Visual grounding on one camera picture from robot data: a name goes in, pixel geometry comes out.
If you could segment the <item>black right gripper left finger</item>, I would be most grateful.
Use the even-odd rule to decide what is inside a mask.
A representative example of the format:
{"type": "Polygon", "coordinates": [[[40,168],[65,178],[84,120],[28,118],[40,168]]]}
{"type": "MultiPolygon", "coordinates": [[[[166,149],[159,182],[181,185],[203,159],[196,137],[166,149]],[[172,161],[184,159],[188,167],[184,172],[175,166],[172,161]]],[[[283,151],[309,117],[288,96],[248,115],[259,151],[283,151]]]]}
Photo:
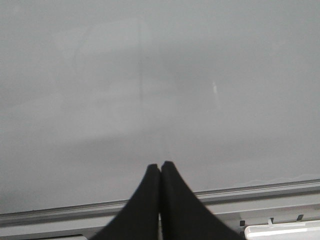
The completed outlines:
{"type": "Polygon", "coordinates": [[[147,166],[138,188],[122,210],[92,240],[157,240],[161,172],[147,166]]]}

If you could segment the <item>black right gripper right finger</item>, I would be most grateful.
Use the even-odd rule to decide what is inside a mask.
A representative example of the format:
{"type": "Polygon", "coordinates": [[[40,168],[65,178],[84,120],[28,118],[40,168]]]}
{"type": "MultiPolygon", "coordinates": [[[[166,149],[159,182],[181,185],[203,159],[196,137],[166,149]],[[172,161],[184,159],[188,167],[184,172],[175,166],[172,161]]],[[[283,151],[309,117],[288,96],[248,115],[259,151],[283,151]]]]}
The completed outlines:
{"type": "Polygon", "coordinates": [[[164,240],[243,240],[195,196],[175,164],[161,167],[160,217],[164,240]]]}

